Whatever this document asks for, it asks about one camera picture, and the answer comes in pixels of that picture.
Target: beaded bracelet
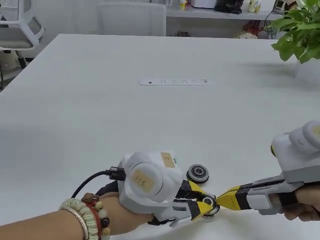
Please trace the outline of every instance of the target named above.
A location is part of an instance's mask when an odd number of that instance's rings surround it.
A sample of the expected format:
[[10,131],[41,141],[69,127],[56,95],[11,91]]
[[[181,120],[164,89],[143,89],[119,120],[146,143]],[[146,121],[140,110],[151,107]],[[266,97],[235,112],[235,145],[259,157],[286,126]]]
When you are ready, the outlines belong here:
[[82,226],[85,240],[99,240],[96,217],[84,202],[75,198],[69,198],[61,204],[59,209],[69,211],[78,219]]
[[98,235],[101,240],[109,240],[110,239],[110,219],[107,217],[107,210],[104,209],[104,205],[102,201],[100,201],[100,197],[93,193],[86,193],[81,199],[83,203],[86,204],[88,208],[93,212],[97,226],[98,226]]

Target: black bead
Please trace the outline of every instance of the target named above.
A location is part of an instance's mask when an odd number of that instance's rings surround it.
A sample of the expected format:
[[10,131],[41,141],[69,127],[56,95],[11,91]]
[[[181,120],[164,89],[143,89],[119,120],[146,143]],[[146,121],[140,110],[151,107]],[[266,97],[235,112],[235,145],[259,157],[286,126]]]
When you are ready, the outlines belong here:
[[107,217],[101,218],[101,227],[103,229],[107,228],[110,224],[110,219]]

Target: shelf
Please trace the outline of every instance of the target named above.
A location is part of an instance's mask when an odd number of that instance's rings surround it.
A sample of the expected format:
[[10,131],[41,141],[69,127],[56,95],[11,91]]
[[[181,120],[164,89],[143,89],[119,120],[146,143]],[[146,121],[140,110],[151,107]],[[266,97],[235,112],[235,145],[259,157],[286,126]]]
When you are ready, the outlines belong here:
[[166,8],[166,16],[171,18],[201,18],[201,19],[239,19],[239,20],[267,20],[273,21],[282,18],[283,15],[269,11],[259,11],[252,13],[243,11],[241,14],[231,14],[225,12],[214,11],[213,9],[194,8],[187,6],[185,10],[178,7],[168,6]]

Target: hand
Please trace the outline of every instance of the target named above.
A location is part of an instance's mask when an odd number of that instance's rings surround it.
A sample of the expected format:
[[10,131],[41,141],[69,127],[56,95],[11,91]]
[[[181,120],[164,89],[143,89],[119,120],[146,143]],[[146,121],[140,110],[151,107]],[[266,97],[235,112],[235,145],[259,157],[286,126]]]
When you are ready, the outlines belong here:
[[303,222],[319,221],[315,209],[320,211],[320,186],[302,187],[295,192],[295,196],[300,204],[294,209],[285,210],[284,216],[288,220],[299,218]]
[[129,233],[153,219],[152,214],[133,213],[121,206],[118,193],[107,193],[101,196],[100,200],[110,219],[111,235]]

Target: black cable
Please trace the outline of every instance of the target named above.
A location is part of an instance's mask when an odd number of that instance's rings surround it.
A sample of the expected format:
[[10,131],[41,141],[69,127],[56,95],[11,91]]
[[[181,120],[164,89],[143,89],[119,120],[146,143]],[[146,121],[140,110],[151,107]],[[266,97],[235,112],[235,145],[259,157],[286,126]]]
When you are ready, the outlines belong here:
[[95,179],[96,177],[102,176],[102,175],[107,175],[109,176],[111,173],[109,170],[105,171],[99,171],[92,176],[88,177],[81,185],[75,190],[75,192],[72,194],[71,198],[74,199],[78,193],[84,188],[85,185],[87,185],[91,180]]
[[0,74],[1,74],[0,91],[2,91],[4,89],[4,71],[2,69],[1,64],[0,64]]
[[269,12],[269,14],[266,16],[266,18],[264,19],[264,23],[263,23],[263,29],[269,34],[269,33],[272,33],[272,31],[269,31],[266,29],[267,27],[267,19],[268,17],[273,13],[273,11],[275,10],[276,8],[276,5],[274,5],[273,9]]

